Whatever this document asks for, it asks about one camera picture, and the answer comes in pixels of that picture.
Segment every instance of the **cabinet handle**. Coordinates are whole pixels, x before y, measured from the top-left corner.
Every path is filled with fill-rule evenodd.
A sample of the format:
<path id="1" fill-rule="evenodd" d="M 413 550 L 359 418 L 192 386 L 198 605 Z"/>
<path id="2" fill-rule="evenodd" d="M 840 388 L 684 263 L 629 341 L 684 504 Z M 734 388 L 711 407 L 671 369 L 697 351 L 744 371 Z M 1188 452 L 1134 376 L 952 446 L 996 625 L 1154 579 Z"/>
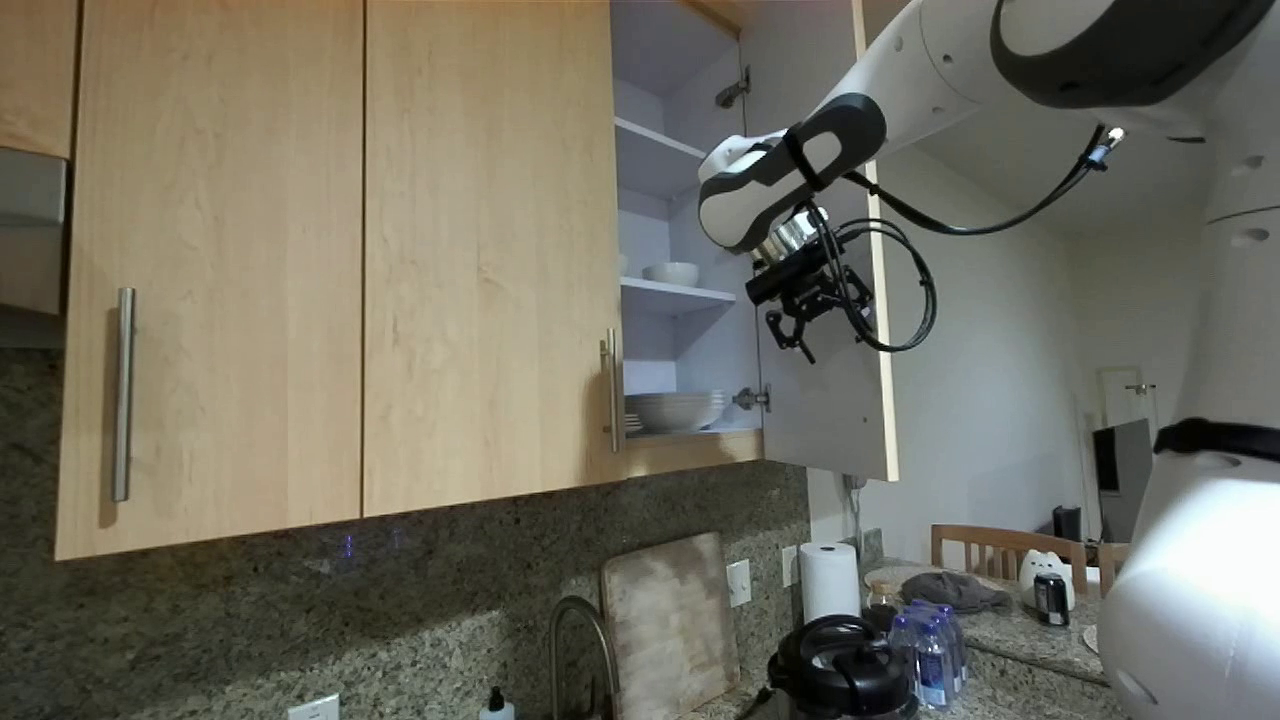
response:
<path id="1" fill-rule="evenodd" d="M 131 341 L 138 341 L 138 287 L 122 287 L 118 302 L 118 466 L 114 497 L 129 504 L 131 493 Z"/>
<path id="2" fill-rule="evenodd" d="M 611 336 L 599 341 L 599 376 L 605 376 L 609 450 L 626 450 L 626 369 Z"/>

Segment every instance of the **white shelf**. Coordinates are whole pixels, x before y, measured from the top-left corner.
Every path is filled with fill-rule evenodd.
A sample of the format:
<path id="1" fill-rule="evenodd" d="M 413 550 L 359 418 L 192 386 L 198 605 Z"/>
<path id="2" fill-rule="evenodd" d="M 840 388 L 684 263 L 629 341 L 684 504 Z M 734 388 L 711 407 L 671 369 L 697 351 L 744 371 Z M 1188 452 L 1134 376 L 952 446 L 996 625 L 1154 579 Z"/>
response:
<path id="1" fill-rule="evenodd" d="M 688 318 L 688 312 L 717 312 L 737 306 L 734 291 L 717 287 L 684 287 L 684 284 L 657 284 L 626 276 L 626 309 L 649 312 L 649 318 Z"/>
<path id="2" fill-rule="evenodd" d="M 702 149 L 631 125 L 626 115 L 611 122 L 611 132 L 622 187 L 665 201 L 688 196 L 697 187 L 697 169 L 705 163 Z"/>

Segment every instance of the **chair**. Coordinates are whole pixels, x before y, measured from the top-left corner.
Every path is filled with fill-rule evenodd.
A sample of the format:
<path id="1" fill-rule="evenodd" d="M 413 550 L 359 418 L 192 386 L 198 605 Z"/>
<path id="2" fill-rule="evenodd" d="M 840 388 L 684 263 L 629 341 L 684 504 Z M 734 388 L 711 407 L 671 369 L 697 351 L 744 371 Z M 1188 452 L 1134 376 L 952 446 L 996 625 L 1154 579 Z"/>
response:
<path id="1" fill-rule="evenodd" d="M 1130 560 L 1130 546 L 1089 546 L 1097 558 L 1097 588 L 1108 597 L 1108 588 L 1116 584 L 1124 560 Z"/>
<path id="2" fill-rule="evenodd" d="M 946 570 L 946 546 L 962 546 L 965 571 L 991 579 L 1022 579 L 1028 551 L 1058 551 L 1073 566 L 1076 593 L 1086 579 L 1086 546 L 1064 536 L 1018 531 L 1018 527 L 979 527 L 979 524 L 934 524 L 934 566 Z"/>

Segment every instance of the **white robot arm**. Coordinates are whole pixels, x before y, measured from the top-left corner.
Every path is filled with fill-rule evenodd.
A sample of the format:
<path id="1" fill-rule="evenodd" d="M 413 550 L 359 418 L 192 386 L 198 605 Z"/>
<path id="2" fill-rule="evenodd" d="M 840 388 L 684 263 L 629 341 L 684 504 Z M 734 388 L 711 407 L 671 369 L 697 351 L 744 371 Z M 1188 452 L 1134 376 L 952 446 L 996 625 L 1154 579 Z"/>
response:
<path id="1" fill-rule="evenodd" d="M 1160 434 L 1137 550 L 1100 621 L 1108 677 L 1137 717 L 1280 717 L 1274 5 L 916 0 L 810 122 L 734 136 L 702 169 L 705 232 L 724 253 L 752 253 L 748 295 L 764 306 L 831 287 L 822 187 L 1004 94 L 1214 145 L 1214 262 L 1183 419 Z"/>

